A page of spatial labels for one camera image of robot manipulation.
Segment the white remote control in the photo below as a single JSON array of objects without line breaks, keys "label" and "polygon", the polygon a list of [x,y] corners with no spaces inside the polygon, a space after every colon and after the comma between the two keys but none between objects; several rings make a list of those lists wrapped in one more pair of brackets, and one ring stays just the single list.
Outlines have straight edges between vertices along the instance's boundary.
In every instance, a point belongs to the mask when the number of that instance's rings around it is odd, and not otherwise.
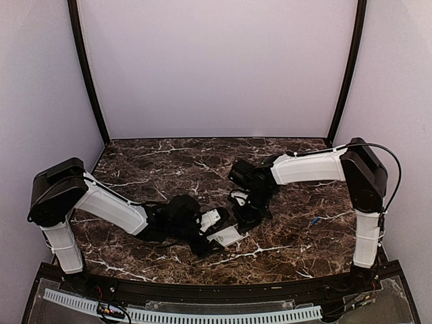
[{"label": "white remote control", "polygon": [[217,243],[222,245],[223,247],[228,247],[232,244],[235,244],[249,236],[248,232],[240,233],[238,231],[238,225],[231,225],[226,227],[210,236],[207,236],[208,241],[215,240]]}]

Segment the blue AAA battery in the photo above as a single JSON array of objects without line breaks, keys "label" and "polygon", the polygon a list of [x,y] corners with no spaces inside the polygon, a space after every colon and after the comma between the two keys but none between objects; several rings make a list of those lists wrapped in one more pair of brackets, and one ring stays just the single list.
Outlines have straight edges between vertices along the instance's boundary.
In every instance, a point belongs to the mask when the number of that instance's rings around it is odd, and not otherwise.
[{"label": "blue AAA battery", "polygon": [[310,225],[311,225],[311,226],[315,225],[319,220],[320,220],[319,217],[314,218],[314,219],[311,221]]}]

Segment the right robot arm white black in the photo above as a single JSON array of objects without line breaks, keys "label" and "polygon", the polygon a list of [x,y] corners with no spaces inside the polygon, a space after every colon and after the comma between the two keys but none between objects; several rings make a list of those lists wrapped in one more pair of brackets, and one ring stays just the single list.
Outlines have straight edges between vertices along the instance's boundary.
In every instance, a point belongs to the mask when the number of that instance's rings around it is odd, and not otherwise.
[{"label": "right robot arm white black", "polygon": [[228,178],[240,187],[241,196],[231,192],[229,201],[238,231],[243,234],[271,218],[269,204],[281,186],[298,182],[339,181],[348,188],[356,213],[356,244],[353,272],[344,279],[345,288],[360,292],[371,280],[368,269],[375,264],[379,243],[385,235],[385,216],[394,197],[387,195],[388,172],[374,148],[382,145],[353,138],[348,144],[321,151],[285,153],[267,157],[253,165],[236,161]]}]

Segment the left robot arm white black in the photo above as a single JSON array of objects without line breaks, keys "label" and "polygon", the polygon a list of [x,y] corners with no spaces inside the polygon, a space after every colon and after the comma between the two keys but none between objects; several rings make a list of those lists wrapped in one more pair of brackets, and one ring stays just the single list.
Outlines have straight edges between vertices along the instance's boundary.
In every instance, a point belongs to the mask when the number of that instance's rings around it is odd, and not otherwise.
[{"label": "left robot arm white black", "polygon": [[86,172],[82,160],[70,158],[35,176],[27,220],[42,229],[63,272],[69,274],[70,285],[81,294],[95,289],[95,279],[84,270],[70,228],[68,215],[75,210],[104,219],[144,242],[172,238],[188,243],[198,256],[210,250],[201,229],[200,205],[191,196],[177,195],[169,202],[134,202],[97,181]]}]

